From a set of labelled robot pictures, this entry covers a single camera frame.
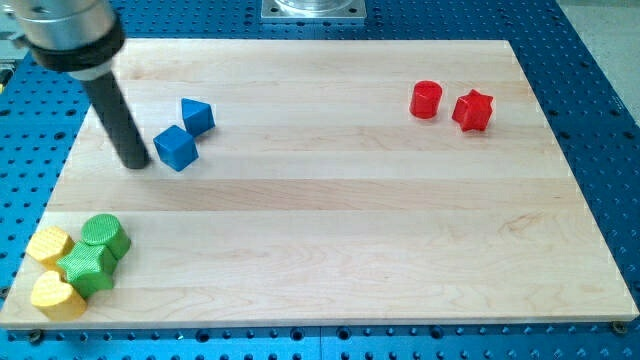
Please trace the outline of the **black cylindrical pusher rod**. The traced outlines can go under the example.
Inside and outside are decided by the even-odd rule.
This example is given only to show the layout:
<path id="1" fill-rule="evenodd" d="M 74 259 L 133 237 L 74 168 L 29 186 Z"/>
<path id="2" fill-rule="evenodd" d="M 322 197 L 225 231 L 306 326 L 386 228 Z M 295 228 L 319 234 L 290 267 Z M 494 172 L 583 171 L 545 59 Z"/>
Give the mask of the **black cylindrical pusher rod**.
<path id="1" fill-rule="evenodd" d="M 81 84 L 122 165 L 145 168 L 150 163 L 148 150 L 113 73 Z"/>

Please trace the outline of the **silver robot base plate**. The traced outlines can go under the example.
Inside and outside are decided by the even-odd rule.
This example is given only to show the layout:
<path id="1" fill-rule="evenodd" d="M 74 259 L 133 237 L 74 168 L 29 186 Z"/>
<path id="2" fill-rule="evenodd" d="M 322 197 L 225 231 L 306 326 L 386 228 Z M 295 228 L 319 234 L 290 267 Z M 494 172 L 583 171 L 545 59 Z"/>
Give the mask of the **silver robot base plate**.
<path id="1" fill-rule="evenodd" d="M 363 22 L 365 0 L 262 0 L 260 18 L 266 23 L 338 21 Z"/>

